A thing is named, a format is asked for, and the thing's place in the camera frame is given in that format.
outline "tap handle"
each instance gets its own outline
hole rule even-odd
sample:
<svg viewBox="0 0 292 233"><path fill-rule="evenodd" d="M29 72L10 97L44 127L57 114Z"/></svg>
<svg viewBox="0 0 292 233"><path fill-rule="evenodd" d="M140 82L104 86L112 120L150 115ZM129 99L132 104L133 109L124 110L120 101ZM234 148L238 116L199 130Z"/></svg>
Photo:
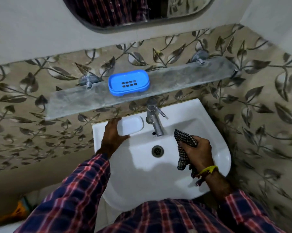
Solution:
<svg viewBox="0 0 292 233"><path fill-rule="evenodd" d="M158 106L156 106L156 110L157 110L157 111L158 111L163 117L166 116L166 115L162 112L162 110L158 108Z"/></svg>

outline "white soap dish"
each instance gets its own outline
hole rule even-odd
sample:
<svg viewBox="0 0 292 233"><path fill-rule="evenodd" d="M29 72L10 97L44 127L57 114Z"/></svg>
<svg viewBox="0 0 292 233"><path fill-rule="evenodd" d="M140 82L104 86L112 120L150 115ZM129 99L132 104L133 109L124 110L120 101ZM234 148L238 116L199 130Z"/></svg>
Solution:
<svg viewBox="0 0 292 233"><path fill-rule="evenodd" d="M120 136L130 135L139 132L144 128L144 121L139 115L123 117L117 125Z"/></svg>

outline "hand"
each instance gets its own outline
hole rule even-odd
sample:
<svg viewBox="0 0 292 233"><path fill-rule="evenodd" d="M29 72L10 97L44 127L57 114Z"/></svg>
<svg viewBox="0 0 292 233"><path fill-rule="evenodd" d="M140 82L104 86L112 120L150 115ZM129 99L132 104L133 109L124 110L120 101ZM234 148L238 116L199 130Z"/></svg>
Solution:
<svg viewBox="0 0 292 233"><path fill-rule="evenodd" d="M108 158L110 158L122 142L130 137L130 135L119 136L117 125L120 120L121 118L113 118L109 120L108 124L105 126L101 148L97 153L107 153Z"/></svg>
<svg viewBox="0 0 292 233"><path fill-rule="evenodd" d="M214 165L212 158L212 146L210 141L199 136L192 136L197 142L198 146L191 147L180 141L180 146L185 150L190 159L190 162L195 166L198 172L204 168Z"/></svg>

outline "sink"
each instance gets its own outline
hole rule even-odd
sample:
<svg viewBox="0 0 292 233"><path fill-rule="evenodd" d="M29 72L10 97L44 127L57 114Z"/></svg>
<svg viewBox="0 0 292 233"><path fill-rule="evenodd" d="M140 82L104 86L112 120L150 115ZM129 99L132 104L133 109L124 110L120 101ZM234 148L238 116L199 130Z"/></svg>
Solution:
<svg viewBox="0 0 292 233"><path fill-rule="evenodd" d="M175 129L208 139L219 171L226 176L230 170L227 144L199 99L169 105L162 111L166 114L159 117L163 136L153 135L153 126L145 122L146 112L139 113L144 128L121 144L110 159L111 176L103 198L119 211L129 211L149 200L194 199L209 191L205 182L195 186L198 179L191 177L188 166L183 171L177 169ZM93 125L95 152L101 147L106 124Z"/></svg>

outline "person's left hand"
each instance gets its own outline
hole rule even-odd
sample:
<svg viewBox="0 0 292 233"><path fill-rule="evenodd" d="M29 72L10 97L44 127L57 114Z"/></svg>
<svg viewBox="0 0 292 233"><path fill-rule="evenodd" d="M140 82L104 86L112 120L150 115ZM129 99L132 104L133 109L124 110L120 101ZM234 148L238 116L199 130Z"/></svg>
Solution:
<svg viewBox="0 0 292 233"><path fill-rule="evenodd" d="M109 120L108 124L105 126L101 148L97 151L97 153L107 153L108 158L110 158L122 142L130 137L130 135L119 136L117 130L119 120L121 120L121 118L113 118Z"/></svg>

